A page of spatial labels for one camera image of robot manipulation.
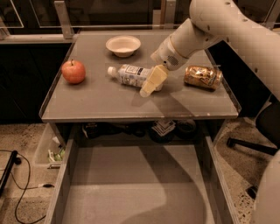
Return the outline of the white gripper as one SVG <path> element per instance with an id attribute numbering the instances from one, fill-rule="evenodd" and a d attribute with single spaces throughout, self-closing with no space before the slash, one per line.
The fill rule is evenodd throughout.
<path id="1" fill-rule="evenodd" d="M 142 97 L 150 96 L 156 88 L 164 83 L 168 76 L 168 70 L 178 70 L 188 61 L 188 58 L 181 56 L 175 50 L 170 37 L 167 37 L 150 57 L 157 66 L 151 69 L 151 73 L 142 85 L 140 90 Z"/>

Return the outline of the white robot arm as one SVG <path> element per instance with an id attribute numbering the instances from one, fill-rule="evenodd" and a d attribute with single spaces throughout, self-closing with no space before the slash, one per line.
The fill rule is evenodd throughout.
<path id="1" fill-rule="evenodd" d="M 151 55 L 157 63 L 140 95 L 146 97 L 198 50 L 222 39 L 274 96 L 280 95 L 280 35 L 245 17 L 232 0 L 192 0 L 190 17 Z M 262 175 L 250 224 L 280 224 L 280 151 Z"/>

